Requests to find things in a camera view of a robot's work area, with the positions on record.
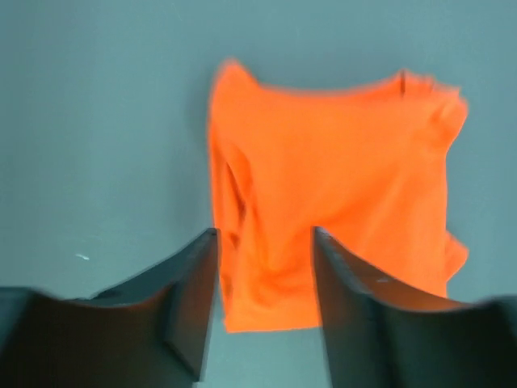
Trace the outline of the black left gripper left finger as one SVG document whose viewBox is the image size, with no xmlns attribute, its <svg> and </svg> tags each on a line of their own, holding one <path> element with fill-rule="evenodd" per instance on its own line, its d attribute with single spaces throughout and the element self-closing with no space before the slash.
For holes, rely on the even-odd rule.
<svg viewBox="0 0 517 388">
<path fill-rule="evenodd" d="M 86 299 L 1 290 L 4 387 L 192 387 L 204 373 L 218 235 Z"/>
</svg>

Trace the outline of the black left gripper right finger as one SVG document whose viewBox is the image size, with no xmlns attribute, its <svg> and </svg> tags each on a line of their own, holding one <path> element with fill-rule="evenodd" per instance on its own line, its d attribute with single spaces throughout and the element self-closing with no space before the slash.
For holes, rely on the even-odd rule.
<svg viewBox="0 0 517 388">
<path fill-rule="evenodd" d="M 416 289 L 313 229 L 334 387 L 513 387 L 516 298 L 463 303 Z"/>
</svg>

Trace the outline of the orange t-shirt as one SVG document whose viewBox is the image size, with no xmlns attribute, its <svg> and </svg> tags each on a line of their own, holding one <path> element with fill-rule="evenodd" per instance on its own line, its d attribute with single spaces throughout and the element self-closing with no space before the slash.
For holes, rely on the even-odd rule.
<svg viewBox="0 0 517 388">
<path fill-rule="evenodd" d="M 344 91 L 260 83 L 225 62 L 208 109 L 212 212 L 230 333 L 317 327 L 312 229 L 443 297 L 468 258 L 447 229 L 460 89 L 400 71 Z"/>
</svg>

